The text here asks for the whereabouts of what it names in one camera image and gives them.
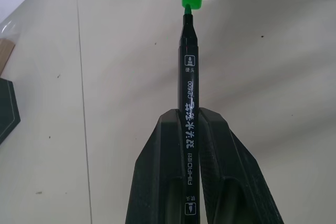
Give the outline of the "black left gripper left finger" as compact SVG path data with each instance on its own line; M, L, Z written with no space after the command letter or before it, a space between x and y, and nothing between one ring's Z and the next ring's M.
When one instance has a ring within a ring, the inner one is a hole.
M126 223L184 223L186 171L179 114L162 114L136 160Z

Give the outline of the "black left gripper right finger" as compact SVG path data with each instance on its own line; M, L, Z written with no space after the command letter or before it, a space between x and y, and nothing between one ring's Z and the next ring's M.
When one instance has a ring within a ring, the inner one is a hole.
M283 223L261 169L214 111L199 113L199 160L208 223Z

